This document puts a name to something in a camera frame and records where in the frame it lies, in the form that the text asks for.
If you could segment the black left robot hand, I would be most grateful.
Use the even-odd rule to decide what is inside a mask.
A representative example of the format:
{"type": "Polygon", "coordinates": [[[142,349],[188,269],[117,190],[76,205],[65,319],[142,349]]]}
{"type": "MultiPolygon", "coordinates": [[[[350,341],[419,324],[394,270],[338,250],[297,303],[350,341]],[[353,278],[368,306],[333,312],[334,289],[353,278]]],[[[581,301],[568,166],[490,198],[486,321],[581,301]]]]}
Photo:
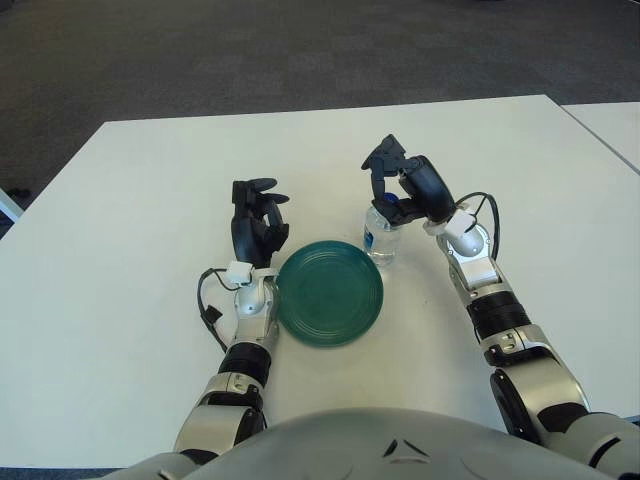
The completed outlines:
{"type": "Polygon", "coordinates": [[[238,261],[251,263],[256,269],[268,268],[272,255],[289,236],[289,224],[284,222],[279,209],[289,197],[269,193],[276,185],[274,178],[236,180],[232,185],[234,252],[238,261]]]}

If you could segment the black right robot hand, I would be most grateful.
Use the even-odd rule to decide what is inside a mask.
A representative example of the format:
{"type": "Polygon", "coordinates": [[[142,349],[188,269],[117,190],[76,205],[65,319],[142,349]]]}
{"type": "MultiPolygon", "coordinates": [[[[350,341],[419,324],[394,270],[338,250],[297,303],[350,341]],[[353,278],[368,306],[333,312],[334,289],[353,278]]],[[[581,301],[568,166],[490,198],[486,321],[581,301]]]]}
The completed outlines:
{"type": "Polygon", "coordinates": [[[387,135],[361,166],[370,171],[372,206],[391,226],[426,218],[436,224],[448,221],[456,210],[453,196],[441,176],[424,155],[406,156],[405,149],[387,135]],[[407,198],[390,200],[385,179],[397,177],[407,198]]]}

